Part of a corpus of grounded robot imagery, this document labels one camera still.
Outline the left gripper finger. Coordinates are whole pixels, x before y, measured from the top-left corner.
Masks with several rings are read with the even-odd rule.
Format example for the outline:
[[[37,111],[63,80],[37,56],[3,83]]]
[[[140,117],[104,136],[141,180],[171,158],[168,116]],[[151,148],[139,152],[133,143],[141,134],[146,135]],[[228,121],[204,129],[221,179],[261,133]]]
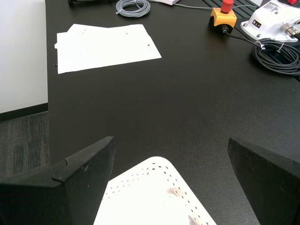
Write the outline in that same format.
[[[54,164],[0,181],[3,225],[91,225],[110,179],[113,137]]]
[[[300,164],[239,138],[227,153],[235,175],[262,225],[300,223]]]

